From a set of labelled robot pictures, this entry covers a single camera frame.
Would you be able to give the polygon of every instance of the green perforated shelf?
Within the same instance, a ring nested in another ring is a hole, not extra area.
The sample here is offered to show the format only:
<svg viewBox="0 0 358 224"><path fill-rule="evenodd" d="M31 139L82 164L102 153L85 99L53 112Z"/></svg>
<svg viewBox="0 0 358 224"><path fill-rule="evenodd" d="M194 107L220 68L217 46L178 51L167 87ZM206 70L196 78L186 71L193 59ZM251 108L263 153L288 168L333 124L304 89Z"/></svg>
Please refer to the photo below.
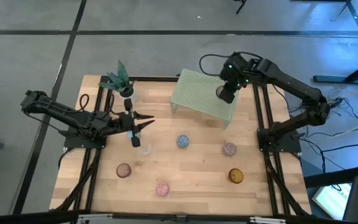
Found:
<svg viewBox="0 0 358 224"><path fill-rule="evenodd" d="M176 112L178 105L184 106L223 119L223 128L226 128L236 109L238 91L233 102L227 104L216 96L217 87L222 85L224 81L218 77L183 69L172 94L172 113Z"/></svg>

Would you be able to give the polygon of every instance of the concrete floor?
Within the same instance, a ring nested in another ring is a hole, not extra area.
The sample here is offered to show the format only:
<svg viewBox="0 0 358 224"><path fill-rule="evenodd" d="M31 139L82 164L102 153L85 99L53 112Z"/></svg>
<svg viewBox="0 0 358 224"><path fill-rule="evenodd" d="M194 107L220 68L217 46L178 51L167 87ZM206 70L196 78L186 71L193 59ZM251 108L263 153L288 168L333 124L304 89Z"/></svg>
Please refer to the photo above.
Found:
<svg viewBox="0 0 358 224"><path fill-rule="evenodd" d="M71 30L80 0L0 0L0 29ZM80 30L358 30L349 10L334 22L343 3L248 0L239 15L239 3L223 0L88 0ZM353 1L358 13L358 1ZM62 61L67 35L0 35L0 215L8 214L22 177L39 123L20 112L26 90L50 93ZM318 87L324 95L334 85L315 84L313 75L348 75L358 69L358 37L290 37L236 35L78 35L68 61L58 101L74 106L85 74L116 70L117 61L133 76L174 76L183 68L199 71L204 54L244 50L275 62L282 71ZM219 72L223 61L205 62L205 70ZM357 85L338 85L358 90ZM286 94L290 106L300 101ZM358 95L350 98L358 115ZM327 124L310 133L333 134L358 126L349 108L334 109ZM65 126L56 121L58 128ZM358 143L358 132L310 141L323 150ZM30 186L24 212L47 211L57 176L64 138L49 129ZM321 158L302 143L303 159L316 169ZM358 166L358 147L329 152L326 157L344 168ZM327 172L339 170L329 161ZM311 175L304 169L304 175Z"/></svg>

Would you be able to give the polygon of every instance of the wooden tabletop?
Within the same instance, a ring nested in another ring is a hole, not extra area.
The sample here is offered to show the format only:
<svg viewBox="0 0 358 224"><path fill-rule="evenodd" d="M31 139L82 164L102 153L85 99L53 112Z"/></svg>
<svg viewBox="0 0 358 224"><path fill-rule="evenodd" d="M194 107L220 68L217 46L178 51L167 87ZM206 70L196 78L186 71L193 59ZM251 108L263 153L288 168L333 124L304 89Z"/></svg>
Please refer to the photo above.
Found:
<svg viewBox="0 0 358 224"><path fill-rule="evenodd" d="M100 78L99 75L85 75L83 78L79 96L89 94L88 111L93 111ZM108 137L106 148L101 153L91 210L271 215L265 165L257 143L258 124L252 85L239 92L233 121L227 129L222 128L222 120L180 106L172 114L170 98L175 85L175 82L135 83L138 99L134 109L141 114L154 115L155 122L142 130L140 149L131 146L125 133ZM265 111L262 90L259 91L262 110ZM284 99L272 86L268 86L268 92L274 121L288 119ZM113 110L124 110L118 96ZM176 145L181 134L190 139L186 149L179 149ZM225 142L237 146L237 152L231 157L223 154ZM149 154L143 153L145 147L151 148ZM84 151L72 150L62 160L50 208L59 206L78 182ZM280 156L286 186L303 209L310 212L299 160L289 153L280 153ZM124 179L116 174L121 163L132 167L132 174ZM244 180L240 184L228 180L232 168L242 171ZM161 181L168 182L170 188L164 197L155 194L155 185ZM282 211L277 186L275 190ZM80 208L85 207L87 191L88 186L83 192Z"/></svg>

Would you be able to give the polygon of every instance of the small plant pot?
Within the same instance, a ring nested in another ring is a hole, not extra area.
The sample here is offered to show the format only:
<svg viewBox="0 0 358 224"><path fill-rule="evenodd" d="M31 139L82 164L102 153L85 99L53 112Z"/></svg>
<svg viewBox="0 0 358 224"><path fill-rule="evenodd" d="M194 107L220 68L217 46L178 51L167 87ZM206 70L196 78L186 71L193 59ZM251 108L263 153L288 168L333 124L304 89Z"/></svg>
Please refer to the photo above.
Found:
<svg viewBox="0 0 358 224"><path fill-rule="evenodd" d="M122 93L119 93L120 98L122 99L122 102L124 102L125 99L131 99L132 103L135 103L137 100L137 94L134 87L127 91L123 91Z"/></svg>

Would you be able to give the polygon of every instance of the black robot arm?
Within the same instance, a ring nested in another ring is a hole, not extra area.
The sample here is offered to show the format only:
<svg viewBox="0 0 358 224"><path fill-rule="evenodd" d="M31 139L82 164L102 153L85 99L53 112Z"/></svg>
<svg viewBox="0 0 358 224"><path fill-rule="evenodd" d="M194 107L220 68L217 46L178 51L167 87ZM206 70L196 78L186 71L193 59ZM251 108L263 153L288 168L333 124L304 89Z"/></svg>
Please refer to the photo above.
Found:
<svg viewBox="0 0 358 224"><path fill-rule="evenodd" d="M216 93L227 103L232 103L237 90L252 82L258 85L273 84L302 99L305 111L282 123L274 122L265 135L264 142L268 144L276 144L285 133L305 125L324 124L331 109L319 89L283 73L276 64L265 58L247 61L240 52L234 52L225 61L219 77L226 83Z"/></svg>
<svg viewBox="0 0 358 224"><path fill-rule="evenodd" d="M111 134L119 134L132 131L132 145L140 146L140 140L137 137L141 129L152 123L154 120L135 125L135 119L148 119L153 116L136 113L132 109L132 101L126 99L124 106L127 111L119 113L119 117L111 119L109 112L89 112L85 110L74 110L68 106L51 100L46 93L42 91L30 91L21 103L22 111L26 115L30 113L47 114L77 130L76 133L68 131L59 131L64 136L75 134L81 138L96 141L105 138Z"/></svg>

